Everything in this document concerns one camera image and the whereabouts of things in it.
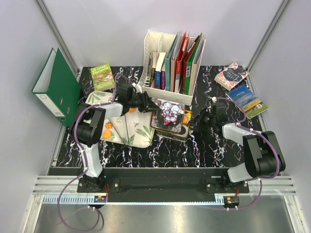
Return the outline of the orange round patterned cookie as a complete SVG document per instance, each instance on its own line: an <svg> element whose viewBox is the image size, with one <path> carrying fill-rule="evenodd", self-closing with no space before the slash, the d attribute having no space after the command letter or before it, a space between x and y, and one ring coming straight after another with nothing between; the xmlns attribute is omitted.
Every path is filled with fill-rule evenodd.
<svg viewBox="0 0 311 233"><path fill-rule="evenodd" d="M186 116L183 117L183 124L187 124L188 118Z"/></svg>

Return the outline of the black sandwich cookie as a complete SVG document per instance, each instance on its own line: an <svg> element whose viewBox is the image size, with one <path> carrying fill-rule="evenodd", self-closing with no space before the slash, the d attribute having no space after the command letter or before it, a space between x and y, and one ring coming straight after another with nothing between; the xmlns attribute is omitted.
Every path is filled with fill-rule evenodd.
<svg viewBox="0 0 311 233"><path fill-rule="evenodd" d="M182 137L186 137L188 134L188 129L187 128L182 128L179 135L182 136Z"/></svg>

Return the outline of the gold tin lid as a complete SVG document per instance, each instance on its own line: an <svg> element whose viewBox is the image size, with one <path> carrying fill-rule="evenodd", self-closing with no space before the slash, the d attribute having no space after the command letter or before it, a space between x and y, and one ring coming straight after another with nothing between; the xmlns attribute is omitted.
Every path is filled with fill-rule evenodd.
<svg viewBox="0 0 311 233"><path fill-rule="evenodd" d="M153 102L159 109L152 112L150 126L164 132L180 133L185 105L162 99L153 99Z"/></svg>

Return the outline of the gold cookie tin base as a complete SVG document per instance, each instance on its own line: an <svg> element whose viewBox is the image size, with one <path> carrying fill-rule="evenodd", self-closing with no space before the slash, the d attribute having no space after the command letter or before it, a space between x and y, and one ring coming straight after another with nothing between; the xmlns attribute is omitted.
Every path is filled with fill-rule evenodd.
<svg viewBox="0 0 311 233"><path fill-rule="evenodd" d="M167 139L171 139L171 140L175 140L175 141L180 141L180 142L186 142L188 136L189 136L189 130L190 130L190 120L192 120L193 114L191 111L186 110L184 112L184 116L186 116L188 118L188 122L187 124L183 124L182 123L182 128L187 128L188 129L188 134L186 137L182 137L179 135L179 133L172 133L172 132L165 132L165 131L160 131L160 130L156 130L156 134L160 137L163 138L167 138Z"/></svg>

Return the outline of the metal serving tongs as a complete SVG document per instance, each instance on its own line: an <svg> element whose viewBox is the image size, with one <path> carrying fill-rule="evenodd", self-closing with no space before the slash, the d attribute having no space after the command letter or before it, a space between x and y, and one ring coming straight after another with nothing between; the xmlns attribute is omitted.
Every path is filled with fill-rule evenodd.
<svg viewBox="0 0 311 233"><path fill-rule="evenodd" d="M128 141L128 133L125 118L123 116L113 117L109 119L109 122L112 124L112 128L110 129L112 136L109 140L126 145Z"/></svg>

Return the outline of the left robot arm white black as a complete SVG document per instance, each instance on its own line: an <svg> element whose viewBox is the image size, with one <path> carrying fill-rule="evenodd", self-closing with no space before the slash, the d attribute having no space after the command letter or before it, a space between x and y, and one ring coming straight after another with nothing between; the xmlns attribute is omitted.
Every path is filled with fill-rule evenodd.
<svg viewBox="0 0 311 233"><path fill-rule="evenodd" d="M81 103L78 106L70 126L71 136L76 141L83 161L83 173L77 178L88 183L94 192L100 192L105 187L98 151L104 121L124 116L131 108L137 108L141 113L159 110L148 93L139 89L139 85L125 84L114 90L112 100L107 103Z"/></svg>

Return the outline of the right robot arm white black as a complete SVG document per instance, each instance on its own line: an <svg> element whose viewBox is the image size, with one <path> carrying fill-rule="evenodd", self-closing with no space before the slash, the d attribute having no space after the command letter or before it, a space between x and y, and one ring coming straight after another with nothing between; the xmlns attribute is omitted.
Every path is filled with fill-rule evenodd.
<svg viewBox="0 0 311 233"><path fill-rule="evenodd" d="M226 177L220 181L225 192L234 191L242 181L272 179L286 168L275 133L260 132L243 127L239 122L229 122L223 102L215 102L209 108L202 109L190 125L194 131L217 133L243 147L244 162L229 168Z"/></svg>

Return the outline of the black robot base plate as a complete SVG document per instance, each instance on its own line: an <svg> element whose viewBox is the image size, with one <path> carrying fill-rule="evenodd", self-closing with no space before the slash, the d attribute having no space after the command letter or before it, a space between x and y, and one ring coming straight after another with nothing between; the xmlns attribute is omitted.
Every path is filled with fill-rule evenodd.
<svg viewBox="0 0 311 233"><path fill-rule="evenodd" d="M200 204L216 202L216 194L248 194L249 187L231 183L227 168L105 168L98 178L83 177L77 191L107 191L113 204Z"/></svg>

